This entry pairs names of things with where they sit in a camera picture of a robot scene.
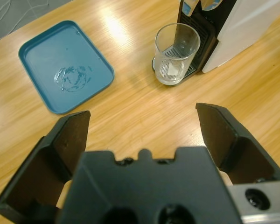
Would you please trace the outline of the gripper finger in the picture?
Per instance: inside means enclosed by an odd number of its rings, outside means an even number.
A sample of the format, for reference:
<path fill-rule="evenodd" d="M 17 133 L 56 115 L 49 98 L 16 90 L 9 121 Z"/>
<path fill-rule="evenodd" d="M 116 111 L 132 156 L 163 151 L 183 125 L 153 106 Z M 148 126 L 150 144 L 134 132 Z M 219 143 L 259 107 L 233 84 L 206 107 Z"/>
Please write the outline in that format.
<path fill-rule="evenodd" d="M 0 194 L 0 215 L 13 223 L 54 223 L 57 202 L 85 151 L 91 113 L 60 118 L 40 138 Z"/>
<path fill-rule="evenodd" d="M 233 184 L 280 181 L 280 167 L 227 108 L 197 103 L 196 110 L 203 141 Z"/>

